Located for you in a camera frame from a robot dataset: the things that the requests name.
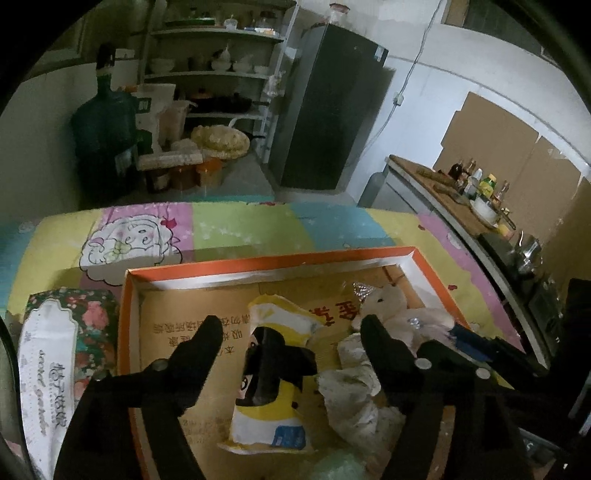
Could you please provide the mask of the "green sponge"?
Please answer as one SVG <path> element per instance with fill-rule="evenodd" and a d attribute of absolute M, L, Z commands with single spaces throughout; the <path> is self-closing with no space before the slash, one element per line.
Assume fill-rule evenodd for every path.
<path fill-rule="evenodd" d="M 363 480 L 366 467 L 353 454 L 334 452 L 312 468 L 310 479 L 314 480 Z"/>

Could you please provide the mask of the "yellow cartoon plush pouch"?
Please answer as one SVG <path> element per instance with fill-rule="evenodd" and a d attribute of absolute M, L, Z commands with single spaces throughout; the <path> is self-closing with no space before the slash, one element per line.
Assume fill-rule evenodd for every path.
<path fill-rule="evenodd" d="M 308 342 L 322 319 L 287 298 L 262 295 L 249 304 L 250 334 L 228 439 L 233 454 L 311 451 L 300 413 L 304 379 L 318 374 Z"/>

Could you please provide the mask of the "kitchen counter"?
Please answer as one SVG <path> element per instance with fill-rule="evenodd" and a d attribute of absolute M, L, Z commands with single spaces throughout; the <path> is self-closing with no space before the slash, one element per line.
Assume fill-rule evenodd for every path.
<path fill-rule="evenodd" d="M 489 224 L 466 197 L 450 195 L 450 188 L 424 173 L 421 165 L 391 155 L 380 195 L 397 211 L 433 214 L 460 240 L 492 282 L 505 310 L 526 346 L 549 366 L 556 355 L 558 340 L 550 329 L 562 319 L 562 306 L 550 298 L 550 290 L 532 272 L 521 275 L 512 244 Z"/>

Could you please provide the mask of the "floral tissue pack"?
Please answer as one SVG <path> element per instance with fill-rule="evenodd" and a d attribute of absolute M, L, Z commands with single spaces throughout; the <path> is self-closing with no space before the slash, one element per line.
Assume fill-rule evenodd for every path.
<path fill-rule="evenodd" d="M 29 296 L 18 367 L 26 447 L 39 479 L 53 477 L 66 429 L 92 377 L 116 370 L 118 314 L 108 290 L 62 287 Z"/>

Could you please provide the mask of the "orange rimmed cardboard box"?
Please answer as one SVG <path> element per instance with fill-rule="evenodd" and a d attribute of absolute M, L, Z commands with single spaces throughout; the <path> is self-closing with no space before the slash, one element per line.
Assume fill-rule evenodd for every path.
<path fill-rule="evenodd" d="M 339 365 L 337 345 L 359 308 L 360 285 L 398 285 L 412 308 L 465 318 L 422 253 L 414 247 L 381 247 L 311 254 L 218 260 L 131 270 L 119 317 L 118 371 L 136 373 L 169 356 L 209 315 L 221 319 L 221 351 L 197 405 L 181 420 L 188 443 L 209 479 L 298 479 L 324 449 L 341 448 L 329 427 L 324 400 L 313 379 L 298 400 L 308 432 L 301 453 L 243 455 L 222 448 L 238 392 L 250 333 L 249 304 L 280 295 L 318 314 L 322 329 L 311 338 L 318 368 Z"/>

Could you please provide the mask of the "white bowl on counter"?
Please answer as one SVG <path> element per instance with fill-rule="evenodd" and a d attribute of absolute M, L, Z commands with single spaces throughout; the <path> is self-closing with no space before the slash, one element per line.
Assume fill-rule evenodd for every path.
<path fill-rule="evenodd" d="M 470 201 L 470 208 L 483 224 L 491 228 L 497 225 L 499 213 L 487 201 L 477 197 Z"/>

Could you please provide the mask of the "yellow capped bottle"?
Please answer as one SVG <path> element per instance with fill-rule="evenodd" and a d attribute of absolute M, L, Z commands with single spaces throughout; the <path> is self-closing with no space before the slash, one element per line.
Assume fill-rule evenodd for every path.
<path fill-rule="evenodd" d="M 496 185 L 497 178 L 493 174 L 489 174 L 488 176 L 483 178 L 479 184 L 478 189 L 480 195 L 487 199 L 491 199 L 495 192 Z"/>

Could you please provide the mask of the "bag of yellow noodles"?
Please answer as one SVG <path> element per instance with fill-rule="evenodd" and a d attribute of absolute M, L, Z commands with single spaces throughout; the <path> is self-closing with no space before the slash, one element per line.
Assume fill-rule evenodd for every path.
<path fill-rule="evenodd" d="M 242 131 L 225 125 L 197 126 L 190 134 L 205 157 L 238 160 L 249 153 L 249 137 Z"/>

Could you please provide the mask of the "green water jug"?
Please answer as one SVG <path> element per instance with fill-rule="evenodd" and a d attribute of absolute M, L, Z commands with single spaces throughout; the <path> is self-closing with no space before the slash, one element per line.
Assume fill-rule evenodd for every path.
<path fill-rule="evenodd" d="M 126 91 L 111 88 L 115 53 L 110 42 L 98 47 L 96 94 L 71 119 L 83 209 L 112 206 L 139 188 L 137 100 Z"/>

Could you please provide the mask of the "dark grey refrigerator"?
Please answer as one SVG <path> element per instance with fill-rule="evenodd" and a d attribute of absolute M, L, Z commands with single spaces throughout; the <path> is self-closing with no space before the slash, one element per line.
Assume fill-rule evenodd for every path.
<path fill-rule="evenodd" d="M 270 151 L 270 172 L 280 186 L 338 186 L 387 57 L 385 47 L 334 24 L 304 33 Z"/>

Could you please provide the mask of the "metal shelf rack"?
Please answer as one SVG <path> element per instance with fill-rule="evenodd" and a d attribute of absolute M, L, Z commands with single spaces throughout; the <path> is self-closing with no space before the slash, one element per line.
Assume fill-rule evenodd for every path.
<path fill-rule="evenodd" d="M 269 155 L 297 1 L 151 1 L 138 79 L 187 100 L 186 130 L 225 124 Z"/>

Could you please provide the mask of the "cardboard sheets on wall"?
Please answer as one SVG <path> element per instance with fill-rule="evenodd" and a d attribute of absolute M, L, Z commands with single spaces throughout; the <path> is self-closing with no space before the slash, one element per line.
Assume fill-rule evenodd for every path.
<path fill-rule="evenodd" d="M 544 269 L 564 294 L 590 278 L 590 182 L 532 127 L 469 93 L 442 140 L 435 168 L 474 160 L 510 185 L 505 203 L 517 227 L 541 240 Z"/>

